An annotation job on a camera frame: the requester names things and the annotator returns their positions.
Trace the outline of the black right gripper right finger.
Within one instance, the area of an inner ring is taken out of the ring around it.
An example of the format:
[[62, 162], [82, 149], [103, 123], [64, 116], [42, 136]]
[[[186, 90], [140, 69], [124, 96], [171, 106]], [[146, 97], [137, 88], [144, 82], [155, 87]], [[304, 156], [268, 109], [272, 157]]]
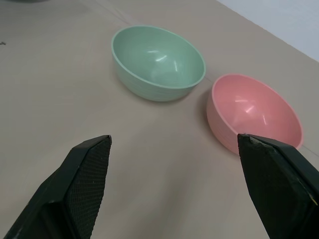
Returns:
[[271, 239], [319, 237], [319, 172], [293, 146], [238, 134], [250, 198]]

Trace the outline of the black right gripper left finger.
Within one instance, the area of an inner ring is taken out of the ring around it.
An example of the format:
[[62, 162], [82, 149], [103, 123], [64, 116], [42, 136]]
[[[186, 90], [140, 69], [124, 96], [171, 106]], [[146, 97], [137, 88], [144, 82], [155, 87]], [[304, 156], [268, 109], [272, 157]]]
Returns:
[[104, 196], [110, 135], [73, 147], [17, 217], [6, 239], [89, 239]]

